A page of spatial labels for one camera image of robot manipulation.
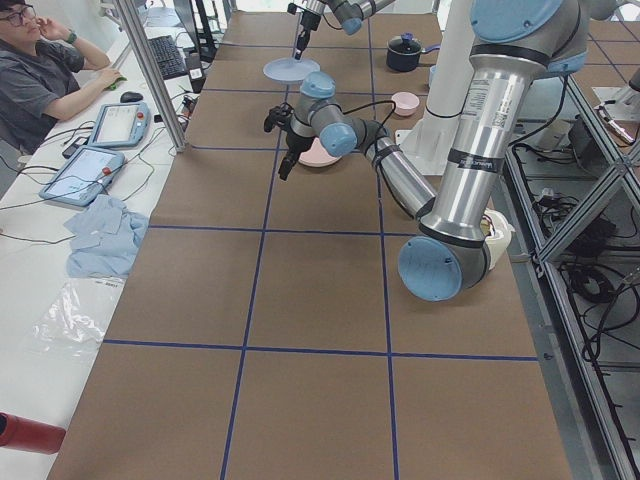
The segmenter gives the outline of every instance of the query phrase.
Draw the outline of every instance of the crumpled cloth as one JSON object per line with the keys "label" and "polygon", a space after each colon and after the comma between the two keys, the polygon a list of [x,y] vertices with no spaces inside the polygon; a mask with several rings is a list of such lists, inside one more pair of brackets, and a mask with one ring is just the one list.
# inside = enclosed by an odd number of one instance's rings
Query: crumpled cloth
{"label": "crumpled cloth", "polygon": [[67,259],[70,277],[127,277],[149,219],[130,212],[117,198],[98,195],[64,226],[75,234]]}

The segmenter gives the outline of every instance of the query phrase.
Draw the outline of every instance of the black keyboard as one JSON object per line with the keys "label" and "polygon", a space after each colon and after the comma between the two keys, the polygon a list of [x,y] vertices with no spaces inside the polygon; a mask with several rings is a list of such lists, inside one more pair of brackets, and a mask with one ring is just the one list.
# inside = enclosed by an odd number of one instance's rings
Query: black keyboard
{"label": "black keyboard", "polygon": [[149,46],[160,67],[160,72],[164,80],[187,74],[187,68],[185,67],[182,55],[180,55],[180,50],[178,50],[176,42],[171,35],[150,38]]}

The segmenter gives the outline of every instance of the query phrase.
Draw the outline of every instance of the glasses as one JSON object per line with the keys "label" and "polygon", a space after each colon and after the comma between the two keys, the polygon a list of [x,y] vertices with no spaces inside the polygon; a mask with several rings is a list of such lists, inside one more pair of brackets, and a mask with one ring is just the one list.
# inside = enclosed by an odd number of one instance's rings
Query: glasses
{"label": "glasses", "polygon": [[12,13],[8,17],[0,18],[3,22],[9,22],[12,27],[21,27],[24,25],[25,19],[31,20],[36,18],[36,11],[33,5],[25,5],[19,12]]}

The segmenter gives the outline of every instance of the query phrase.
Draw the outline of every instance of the person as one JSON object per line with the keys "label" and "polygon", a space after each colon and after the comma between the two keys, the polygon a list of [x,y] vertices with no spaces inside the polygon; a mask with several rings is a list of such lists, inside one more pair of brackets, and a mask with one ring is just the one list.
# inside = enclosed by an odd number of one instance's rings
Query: person
{"label": "person", "polygon": [[[33,153],[58,120],[80,113],[121,77],[110,63],[97,46],[38,17],[24,0],[0,0],[0,124],[13,137],[5,140]],[[101,72],[80,88],[73,75],[80,70]]]}

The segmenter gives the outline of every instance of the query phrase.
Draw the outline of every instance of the wristwatch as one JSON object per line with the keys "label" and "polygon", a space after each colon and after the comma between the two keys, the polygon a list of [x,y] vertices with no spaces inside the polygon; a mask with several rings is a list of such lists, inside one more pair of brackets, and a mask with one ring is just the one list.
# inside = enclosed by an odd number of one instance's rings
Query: wristwatch
{"label": "wristwatch", "polygon": [[74,32],[73,30],[69,30],[69,37],[65,40],[65,42],[67,42],[69,45],[73,45],[73,42],[75,42],[78,39],[78,35],[76,35],[76,32]]}

